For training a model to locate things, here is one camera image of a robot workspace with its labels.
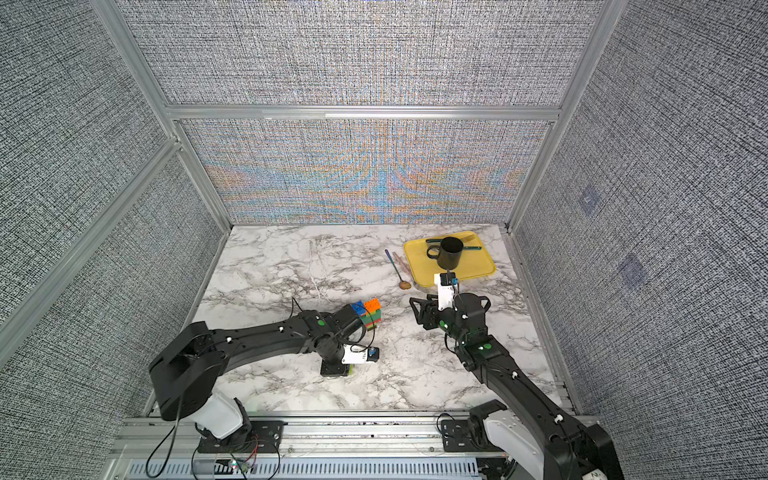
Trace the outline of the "orange lego brick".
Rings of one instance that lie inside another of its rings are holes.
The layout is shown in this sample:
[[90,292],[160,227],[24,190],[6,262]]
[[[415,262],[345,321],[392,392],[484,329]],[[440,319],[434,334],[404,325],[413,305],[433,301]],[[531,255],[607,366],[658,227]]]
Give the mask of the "orange lego brick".
[[371,315],[381,310],[381,304],[377,298],[364,302],[363,306],[366,309],[366,311]]

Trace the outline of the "blue lego brick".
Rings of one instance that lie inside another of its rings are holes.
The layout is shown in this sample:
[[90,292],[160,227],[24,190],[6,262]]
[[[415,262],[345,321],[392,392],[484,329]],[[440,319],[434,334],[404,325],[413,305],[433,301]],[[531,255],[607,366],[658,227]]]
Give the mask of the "blue lego brick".
[[355,313],[360,317],[364,317],[365,315],[368,314],[368,311],[365,308],[364,304],[360,301],[351,303],[350,306],[353,308]]

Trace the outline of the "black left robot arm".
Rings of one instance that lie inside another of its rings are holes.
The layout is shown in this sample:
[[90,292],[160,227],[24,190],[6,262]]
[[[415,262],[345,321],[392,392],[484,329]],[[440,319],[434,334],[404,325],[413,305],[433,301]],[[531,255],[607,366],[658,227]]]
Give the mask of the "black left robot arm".
[[251,422],[241,401],[216,389],[220,376],[272,357],[311,353],[324,366],[338,369],[350,336],[364,329],[351,305],[335,313],[301,310],[286,320],[239,329],[193,322],[150,362],[160,416],[191,420],[206,439],[241,444],[252,431]]

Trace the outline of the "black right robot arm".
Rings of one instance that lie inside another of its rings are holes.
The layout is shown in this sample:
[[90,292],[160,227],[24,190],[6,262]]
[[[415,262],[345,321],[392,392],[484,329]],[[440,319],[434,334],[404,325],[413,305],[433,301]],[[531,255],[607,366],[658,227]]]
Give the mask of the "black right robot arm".
[[488,332],[489,298],[461,293],[444,308],[436,295],[410,298],[409,303],[417,323],[453,339],[454,354],[464,368],[499,397],[471,413],[488,443],[535,479],[624,477],[610,435],[598,424],[584,425],[553,402]]

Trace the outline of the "iridescent metal spoon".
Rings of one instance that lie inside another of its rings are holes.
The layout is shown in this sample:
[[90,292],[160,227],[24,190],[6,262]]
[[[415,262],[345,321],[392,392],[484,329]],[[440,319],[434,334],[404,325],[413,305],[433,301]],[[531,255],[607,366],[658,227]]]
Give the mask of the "iridescent metal spoon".
[[401,275],[401,273],[400,273],[400,271],[398,270],[398,267],[397,267],[397,265],[396,265],[396,263],[395,263],[395,261],[394,261],[394,258],[393,258],[393,256],[391,255],[391,253],[390,253],[390,251],[389,251],[388,249],[386,249],[386,250],[385,250],[385,254],[386,254],[386,256],[387,256],[387,258],[388,258],[388,260],[389,260],[390,264],[391,264],[391,265],[392,265],[392,267],[394,268],[394,270],[395,270],[395,273],[397,274],[397,277],[398,277],[398,279],[399,279],[399,288],[400,288],[401,290],[409,290],[409,289],[411,289],[411,284],[410,284],[408,281],[406,281],[406,280],[403,278],[403,276]]

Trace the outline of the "black mug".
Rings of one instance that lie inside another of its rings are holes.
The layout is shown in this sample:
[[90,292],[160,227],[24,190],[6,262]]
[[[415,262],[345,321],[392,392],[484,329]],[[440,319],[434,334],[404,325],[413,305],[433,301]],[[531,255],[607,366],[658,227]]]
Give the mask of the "black mug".
[[427,245],[426,255],[429,259],[435,260],[441,269],[455,270],[460,263],[462,252],[463,250],[443,250],[438,246],[430,248]]

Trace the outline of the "yellow plastic tray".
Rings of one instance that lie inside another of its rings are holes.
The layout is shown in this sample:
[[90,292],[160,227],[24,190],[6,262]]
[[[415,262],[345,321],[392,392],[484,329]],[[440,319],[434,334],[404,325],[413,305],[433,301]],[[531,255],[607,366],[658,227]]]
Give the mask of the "yellow plastic tray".
[[496,265],[479,236],[472,231],[407,241],[404,253],[415,282],[434,285],[434,277],[446,271],[460,280],[490,276]]

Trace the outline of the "green handled utensil on tray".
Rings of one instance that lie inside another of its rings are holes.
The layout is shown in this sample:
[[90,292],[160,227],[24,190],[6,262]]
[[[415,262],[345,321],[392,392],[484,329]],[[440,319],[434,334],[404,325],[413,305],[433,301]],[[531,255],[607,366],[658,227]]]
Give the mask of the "green handled utensil on tray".
[[480,245],[468,244],[467,243],[468,240],[472,240],[472,237],[468,237],[464,239],[458,238],[458,237],[430,238],[430,239],[426,239],[425,242],[430,248],[432,248],[433,246],[438,246],[443,250],[450,250],[450,251],[482,249],[482,246]]

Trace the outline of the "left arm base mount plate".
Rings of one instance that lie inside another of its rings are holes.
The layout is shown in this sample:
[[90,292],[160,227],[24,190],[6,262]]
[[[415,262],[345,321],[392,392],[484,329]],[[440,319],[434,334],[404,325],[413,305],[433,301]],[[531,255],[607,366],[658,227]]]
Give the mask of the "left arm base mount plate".
[[225,439],[217,439],[202,430],[197,452],[206,454],[276,453],[282,441],[285,423],[281,420],[257,420],[241,427]]

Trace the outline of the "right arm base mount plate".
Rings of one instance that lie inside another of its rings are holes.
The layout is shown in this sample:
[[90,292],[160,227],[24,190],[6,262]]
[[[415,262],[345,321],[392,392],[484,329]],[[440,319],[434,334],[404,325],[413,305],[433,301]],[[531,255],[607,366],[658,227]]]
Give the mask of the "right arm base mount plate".
[[503,454],[503,450],[491,444],[483,437],[479,433],[478,428],[472,426],[468,419],[455,420],[441,417],[437,425],[445,452],[489,452]]

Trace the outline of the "aluminium front rail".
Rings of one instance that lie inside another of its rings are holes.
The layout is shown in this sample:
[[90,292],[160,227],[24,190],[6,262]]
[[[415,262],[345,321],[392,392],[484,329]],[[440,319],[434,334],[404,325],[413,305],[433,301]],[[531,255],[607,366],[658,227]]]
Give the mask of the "aluminium front rail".
[[[273,433],[270,438],[278,443],[278,450],[285,457],[331,457],[331,456],[439,456],[446,454],[443,434],[438,433],[438,422],[466,420],[468,411],[448,410],[438,420],[437,411],[332,411],[332,412],[277,412],[253,417],[252,422],[264,423],[278,421],[283,423],[280,433]],[[496,444],[506,454],[528,460],[538,456],[543,458],[544,450],[522,422],[509,411],[495,412],[511,416],[508,430],[502,432],[501,426],[491,425],[487,436],[491,441],[492,433],[504,440],[504,445]],[[130,418],[123,421],[114,446],[107,455],[107,464],[118,461],[140,460],[142,465],[149,458],[153,448],[170,431],[172,422],[161,419]],[[176,435],[171,459],[191,458],[193,450],[201,442],[201,436],[194,423],[182,421]],[[271,454],[270,445],[264,440],[252,441],[245,446],[235,447],[236,459],[245,460],[258,447],[257,454]]]

